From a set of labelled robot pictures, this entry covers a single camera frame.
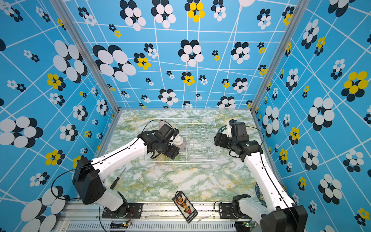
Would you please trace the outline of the large plain white plate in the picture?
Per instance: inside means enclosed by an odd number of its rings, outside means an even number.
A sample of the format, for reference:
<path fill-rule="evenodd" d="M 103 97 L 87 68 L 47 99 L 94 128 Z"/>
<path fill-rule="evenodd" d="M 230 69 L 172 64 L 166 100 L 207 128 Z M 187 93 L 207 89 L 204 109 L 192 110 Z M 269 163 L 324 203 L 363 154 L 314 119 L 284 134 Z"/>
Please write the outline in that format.
<path fill-rule="evenodd" d="M 219 128 L 217 132 L 218 132 L 218 133 L 221 133 L 221 134 L 226 134 L 226 135 L 228 135 L 228 134 L 229 134 L 229 131 L 230 131 L 229 127 L 226 126 L 226 125 L 224 125 L 224 126 L 222 126 L 221 128 Z"/>

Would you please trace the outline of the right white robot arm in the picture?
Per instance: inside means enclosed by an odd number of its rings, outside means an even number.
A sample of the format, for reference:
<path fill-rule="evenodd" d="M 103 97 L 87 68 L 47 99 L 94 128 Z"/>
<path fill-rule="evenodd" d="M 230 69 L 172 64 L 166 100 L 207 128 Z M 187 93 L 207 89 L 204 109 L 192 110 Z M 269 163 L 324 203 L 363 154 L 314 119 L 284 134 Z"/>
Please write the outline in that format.
<path fill-rule="evenodd" d="M 264 197 L 265 205 L 262 205 L 249 195 L 235 196 L 231 202 L 234 216 L 250 217 L 264 232 L 304 232 L 307 211 L 287 194 L 268 165 L 260 144 L 249 139 L 246 128 L 243 122 L 232 119 L 227 123 L 227 131 L 219 131 L 214 137 L 215 146 L 228 149 L 232 157 L 248 167 Z"/>

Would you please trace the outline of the pink transparent plastic cup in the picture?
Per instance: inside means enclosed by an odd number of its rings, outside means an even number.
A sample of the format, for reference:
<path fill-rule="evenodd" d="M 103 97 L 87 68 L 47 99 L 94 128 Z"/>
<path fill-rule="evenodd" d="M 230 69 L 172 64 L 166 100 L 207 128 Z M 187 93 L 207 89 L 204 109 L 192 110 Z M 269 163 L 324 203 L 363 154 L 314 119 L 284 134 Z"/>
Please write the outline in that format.
<path fill-rule="evenodd" d="M 161 129 L 164 125 L 167 125 L 166 121 L 159 121 L 158 128 Z"/>

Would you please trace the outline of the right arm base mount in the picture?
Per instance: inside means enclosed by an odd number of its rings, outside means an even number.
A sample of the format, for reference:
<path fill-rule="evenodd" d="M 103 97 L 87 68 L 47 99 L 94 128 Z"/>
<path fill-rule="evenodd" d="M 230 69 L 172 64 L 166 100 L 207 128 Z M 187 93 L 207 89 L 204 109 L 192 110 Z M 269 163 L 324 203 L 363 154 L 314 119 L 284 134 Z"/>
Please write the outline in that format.
<path fill-rule="evenodd" d="M 216 210 L 221 219 L 238 219 L 234 213 L 232 203 L 217 203 Z"/>

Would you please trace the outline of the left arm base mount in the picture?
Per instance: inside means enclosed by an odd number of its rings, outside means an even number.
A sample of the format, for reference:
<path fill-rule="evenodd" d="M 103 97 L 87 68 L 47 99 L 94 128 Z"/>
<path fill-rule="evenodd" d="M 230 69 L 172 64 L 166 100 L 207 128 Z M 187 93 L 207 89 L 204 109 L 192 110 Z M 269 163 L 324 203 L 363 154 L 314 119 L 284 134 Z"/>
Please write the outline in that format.
<path fill-rule="evenodd" d="M 119 218 L 119 219 L 138 219 L 141 218 L 143 211 L 143 203 L 124 203 L 118 210 L 111 211 L 108 208 L 104 208 L 102 218 Z"/>

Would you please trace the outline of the small green circuit board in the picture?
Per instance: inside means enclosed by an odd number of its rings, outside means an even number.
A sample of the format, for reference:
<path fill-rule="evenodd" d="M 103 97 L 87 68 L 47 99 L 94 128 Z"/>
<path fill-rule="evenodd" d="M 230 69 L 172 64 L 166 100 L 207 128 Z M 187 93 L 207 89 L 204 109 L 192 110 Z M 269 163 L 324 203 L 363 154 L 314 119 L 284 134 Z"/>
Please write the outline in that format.
<path fill-rule="evenodd" d="M 130 226 L 129 222 L 111 222 L 110 231 L 114 230 L 126 230 Z"/>

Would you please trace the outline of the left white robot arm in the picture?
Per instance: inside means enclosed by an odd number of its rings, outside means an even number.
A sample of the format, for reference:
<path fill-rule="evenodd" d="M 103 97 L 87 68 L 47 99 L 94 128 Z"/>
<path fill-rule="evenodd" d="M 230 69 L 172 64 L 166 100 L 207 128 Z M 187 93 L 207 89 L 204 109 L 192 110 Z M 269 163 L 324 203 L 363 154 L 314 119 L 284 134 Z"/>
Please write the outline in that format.
<path fill-rule="evenodd" d="M 121 193 L 105 186 L 103 181 L 118 168 L 147 153 L 156 151 L 160 155 L 175 159 L 180 148 L 173 145 L 173 142 L 178 134 L 177 128 L 165 124 L 159 130 L 141 132 L 128 144 L 107 155 L 92 160 L 79 160 L 72 184 L 83 204 L 99 204 L 115 213 L 116 217 L 124 217 L 128 212 L 127 200 Z"/>

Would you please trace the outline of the aluminium front rail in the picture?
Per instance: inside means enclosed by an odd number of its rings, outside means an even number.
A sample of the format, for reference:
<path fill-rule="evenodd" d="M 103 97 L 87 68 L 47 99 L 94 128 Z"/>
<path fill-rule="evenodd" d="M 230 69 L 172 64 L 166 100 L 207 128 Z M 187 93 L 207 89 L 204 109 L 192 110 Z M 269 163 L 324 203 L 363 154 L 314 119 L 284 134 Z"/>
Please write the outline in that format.
<path fill-rule="evenodd" d="M 250 217 L 221 219 L 220 202 L 193 202 L 198 215 L 187 223 L 174 202 L 143 202 L 141 218 L 102 218 L 103 207 L 80 202 L 67 205 L 56 224 L 57 232 L 263 232 Z M 129 222 L 126 230 L 110 231 L 111 222 Z"/>

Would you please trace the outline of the cartoon round mat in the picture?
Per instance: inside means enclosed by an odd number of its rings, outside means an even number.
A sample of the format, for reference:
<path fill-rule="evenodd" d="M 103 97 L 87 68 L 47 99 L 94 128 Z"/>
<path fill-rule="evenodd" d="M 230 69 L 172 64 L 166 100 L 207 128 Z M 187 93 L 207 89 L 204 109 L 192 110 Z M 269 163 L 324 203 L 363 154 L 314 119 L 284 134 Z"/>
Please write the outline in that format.
<path fill-rule="evenodd" d="M 258 184 L 256 183 L 255 185 L 255 192 L 256 192 L 256 195 L 257 195 L 257 198 L 258 200 L 260 201 L 260 203 L 263 205 L 263 206 L 267 206 L 266 205 L 266 202 L 265 202 L 265 198 L 262 194 L 262 191 L 260 189 L 260 187 L 258 186 Z"/>

